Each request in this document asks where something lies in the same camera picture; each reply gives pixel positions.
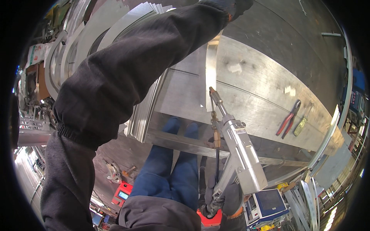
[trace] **stack of metal sheets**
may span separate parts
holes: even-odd
[[[145,2],[129,10],[122,1],[108,0],[88,22],[77,22],[80,23],[77,28],[74,26],[70,31],[63,30],[45,61],[46,86],[51,97],[56,100],[62,83],[74,73],[87,56],[106,48],[135,26],[171,8],[172,5],[163,7],[162,4]],[[140,142],[145,141],[154,105],[167,72],[168,70],[154,82],[145,99],[135,106],[134,113],[127,123],[129,137]]]

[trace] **concrete floor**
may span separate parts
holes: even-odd
[[[105,0],[98,0],[93,10],[101,6]],[[133,7],[141,0],[124,0]],[[193,4],[194,0],[155,0],[152,3],[173,7]],[[291,73],[297,76],[319,98],[327,110],[333,114],[339,103],[344,85],[346,65],[343,58],[343,37],[322,37],[321,32],[341,33],[329,11],[320,0],[301,1],[307,15],[305,16],[298,0],[257,0],[250,10],[228,25],[223,35],[249,45],[270,58],[274,59]],[[150,124],[151,128],[161,129],[168,115],[155,113]],[[183,120],[179,134],[184,132],[190,121]],[[207,126],[201,126],[200,137],[207,140],[212,135]],[[259,156],[279,157],[286,159],[308,161],[299,149],[290,145],[273,142],[251,136],[251,140]],[[97,150],[95,165],[94,190],[101,200],[113,210],[119,207],[111,204],[112,197],[118,184],[106,179],[107,168],[102,159],[115,161],[121,170],[136,166],[127,182],[133,184],[137,174],[149,154],[151,145],[142,144],[134,139],[118,135],[117,140],[102,145]],[[214,171],[215,161],[208,158],[207,172],[209,176]],[[268,180],[277,175],[282,176],[296,167],[277,168],[268,166],[265,174]]]

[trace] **leg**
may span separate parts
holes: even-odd
[[[177,134],[180,124],[181,122],[177,117],[171,117],[162,131]],[[135,180],[130,196],[143,195],[170,198],[168,179],[171,174],[173,154],[172,149],[153,145],[143,168]]]
[[[198,125],[195,123],[188,125],[184,136],[197,139]],[[196,211],[198,208],[198,180],[197,155],[180,152],[169,181],[173,200]]]

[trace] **ribbed cuff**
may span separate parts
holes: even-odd
[[[64,124],[61,122],[58,123],[57,125],[57,131],[64,137],[70,139],[71,141],[74,141],[80,145],[88,147],[94,151],[98,150],[98,147],[104,143],[99,139],[99,137],[94,136],[91,133],[77,134],[72,129],[65,127]]]
[[[229,24],[229,13],[222,6],[220,6],[219,4],[217,4],[213,1],[210,1],[210,0],[202,0],[200,2],[197,2],[196,4],[208,5],[208,6],[212,6],[212,7],[216,8],[216,9],[222,10],[223,17],[224,17],[222,29],[224,29],[227,26],[227,24]]]

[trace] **digital display screen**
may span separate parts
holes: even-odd
[[[122,192],[122,191],[120,191],[120,192],[118,193],[118,196],[119,196],[120,198],[124,199],[124,200],[126,200],[126,199],[128,198],[128,195],[127,195],[126,193]]]

